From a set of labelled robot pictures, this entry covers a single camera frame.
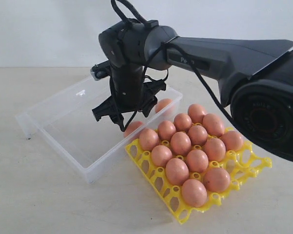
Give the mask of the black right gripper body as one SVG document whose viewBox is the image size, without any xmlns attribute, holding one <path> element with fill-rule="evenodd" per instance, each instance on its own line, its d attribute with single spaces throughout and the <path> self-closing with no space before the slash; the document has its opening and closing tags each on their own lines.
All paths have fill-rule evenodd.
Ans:
<svg viewBox="0 0 293 234">
<path fill-rule="evenodd" d="M 165 81 L 144 82 L 143 66 L 111 65 L 111 77 L 115 88 L 115 99 L 121 113 L 141 111 L 144 103 L 161 90 L 166 90 Z"/>
</svg>

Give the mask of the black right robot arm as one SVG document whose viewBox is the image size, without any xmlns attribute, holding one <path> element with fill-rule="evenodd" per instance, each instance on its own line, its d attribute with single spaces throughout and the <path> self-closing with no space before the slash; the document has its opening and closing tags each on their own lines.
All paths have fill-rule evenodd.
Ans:
<svg viewBox="0 0 293 234">
<path fill-rule="evenodd" d="M 94 79 L 110 78 L 110 97 L 93 109 L 124 131 L 123 113 L 148 116 L 165 80 L 145 82 L 147 68 L 176 66 L 218 82 L 213 100 L 231 124 L 266 151 L 293 162 L 293 41 L 186 38 L 157 21 L 121 21 L 99 34 L 107 61 Z"/>
</svg>

